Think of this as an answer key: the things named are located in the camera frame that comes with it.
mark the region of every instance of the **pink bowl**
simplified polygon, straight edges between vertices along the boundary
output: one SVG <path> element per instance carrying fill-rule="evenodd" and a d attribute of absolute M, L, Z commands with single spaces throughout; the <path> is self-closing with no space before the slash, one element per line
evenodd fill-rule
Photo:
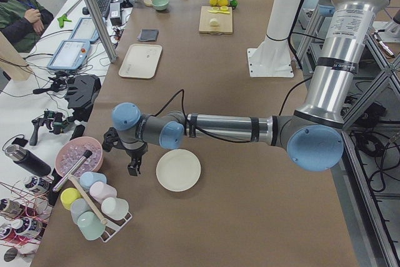
<path fill-rule="evenodd" d="M 75 171 L 74 175 L 80 177 L 83 172 L 98 171 L 103 163 L 103 149 L 98 140 L 84 136 L 71 140 L 60 149 L 56 157 L 56 172 L 64 176 L 86 149 L 92 151 L 93 155 L 87 159 L 86 164 Z M 94 160 L 91 162 L 91 166 L 88 165 L 89 160 Z"/>

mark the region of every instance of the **computer mouse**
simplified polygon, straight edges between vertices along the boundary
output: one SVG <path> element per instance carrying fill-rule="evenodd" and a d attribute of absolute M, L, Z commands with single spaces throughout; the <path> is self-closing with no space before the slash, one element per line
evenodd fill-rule
<path fill-rule="evenodd" d="M 82 14 L 84 14 L 84 15 L 90 14 L 90 13 L 89 13 L 89 9 L 88 9 L 86 6 L 84 6 L 84 7 L 82 8 Z"/>

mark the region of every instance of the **man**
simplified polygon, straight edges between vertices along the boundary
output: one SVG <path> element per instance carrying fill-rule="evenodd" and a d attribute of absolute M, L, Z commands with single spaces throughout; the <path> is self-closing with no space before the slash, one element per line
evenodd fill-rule
<path fill-rule="evenodd" d="M 0 31 L 19 53 L 28 53 L 53 15 L 36 0 L 0 3 Z"/>

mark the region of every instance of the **white desk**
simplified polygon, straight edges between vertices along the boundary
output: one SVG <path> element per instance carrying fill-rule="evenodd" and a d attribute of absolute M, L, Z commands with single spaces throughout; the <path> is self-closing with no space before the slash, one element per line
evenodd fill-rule
<path fill-rule="evenodd" d="M 43 36 L 48 35 L 50 33 L 55 33 L 60 30 L 72 30 L 74 29 L 77 21 L 80 17 L 82 17 L 82 8 L 85 6 L 84 1 L 74 9 L 68 15 L 68 19 L 72 20 L 72 22 L 65 22 L 64 28 L 60 29 L 57 18 L 63 15 L 77 0 L 67 0 L 65 5 L 62 7 L 60 12 L 54 17 L 54 21 L 47 28 L 46 32 Z M 129 14 L 132 9 L 125 9 L 122 12 L 122 22 L 128 20 Z M 113 34 L 112 26 L 109 20 L 107 20 L 107 30 L 109 34 Z M 36 47 L 31 51 L 31 54 L 38 53 L 50 53 L 53 54 L 59 43 L 63 39 L 68 39 L 71 32 L 62 32 L 59 34 L 54 34 L 48 36 L 42 40 L 40 40 Z M 107 73 L 109 60 L 107 54 L 104 52 L 104 48 L 100 41 L 91 46 L 91 50 L 88 53 L 89 65 L 92 65 L 92 68 L 88 70 L 87 73 L 95 74 L 99 76 L 101 82 L 103 83 L 104 76 Z M 50 60 L 50 56 L 33 56 L 28 58 L 27 61 L 31 64 L 35 64 L 37 66 L 45 67 Z M 72 115 L 72 110 L 67 109 L 68 102 L 63 98 L 66 91 L 60 91 L 58 93 L 50 92 L 50 94 L 55 94 L 57 97 L 53 97 L 52 100 L 46 93 L 38 94 L 38 95 L 29 95 L 20 98 L 14 98 L 8 96 L 6 93 L 22 96 L 31 94 L 33 89 L 42 88 L 47 83 L 47 78 L 52 76 L 51 73 L 46 68 L 38 68 L 31 65 L 32 70 L 35 72 L 37 78 L 33 75 L 29 77 L 27 81 L 13 81 L 11 80 L 8 85 L 5 87 L 4 92 L 0 94 L 0 107 L 2 107 L 2 111 L 0 114 L 0 123 L 1 123 L 1 135 L 0 135 L 0 144 L 1 146 L 11 137 L 17 134 L 25 135 L 26 139 L 30 139 L 33 133 L 33 125 L 32 120 L 36 117 L 43 114 L 45 109 L 49 109 L 51 111 L 60 111 L 63 112 L 64 115 L 68 114 Z M 36 146 L 29 146 L 29 144 L 25 147 L 32 151 L 36 156 L 41 158 L 43 161 L 47 162 L 52 168 L 54 167 L 54 162 L 56 160 L 56 156 L 60 148 L 69 141 L 73 132 L 73 128 L 71 128 L 68 132 L 64 134 L 55 135 L 53 133 L 49 133 L 49 130 L 43 126 L 40 127 L 38 132 L 38 139 Z M 1 182 L 6 184 L 15 184 L 17 181 L 22 180 L 25 176 L 31 175 L 24 169 L 20 168 L 18 165 L 14 164 L 11 159 L 7 158 L 4 153 L 0 155 L 0 174 Z M 18 183 L 16 185 L 17 188 L 22 188 L 22 183 Z M 3 186 L 0 186 L 0 198 L 10 198 L 10 191 Z M 6 220 L 0 217 L 0 224 L 3 224 Z M 7 267 L 22 267 L 29 266 L 29 263 L 25 263 L 21 259 L 16 259 L 12 262 L 5 263 L 3 261 L 3 255 L 8 248 L 5 246 L 0 246 L 0 266 Z M 22 252 L 27 252 L 31 249 L 31 247 L 24 246 L 21 249 Z"/>

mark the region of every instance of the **lime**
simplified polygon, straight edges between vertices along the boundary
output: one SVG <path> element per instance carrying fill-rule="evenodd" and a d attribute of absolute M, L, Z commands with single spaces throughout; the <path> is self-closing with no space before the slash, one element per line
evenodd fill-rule
<path fill-rule="evenodd" d="M 237 0 L 231 0 L 230 2 L 229 2 L 229 5 L 233 8 L 233 9 L 235 9 L 237 6 L 238 6 L 238 1 Z"/>
<path fill-rule="evenodd" d="M 210 6 L 216 6 L 218 3 L 218 0 L 210 0 Z"/>
<path fill-rule="evenodd" d="M 218 0 L 219 6 L 227 6 L 229 4 L 228 0 Z"/>

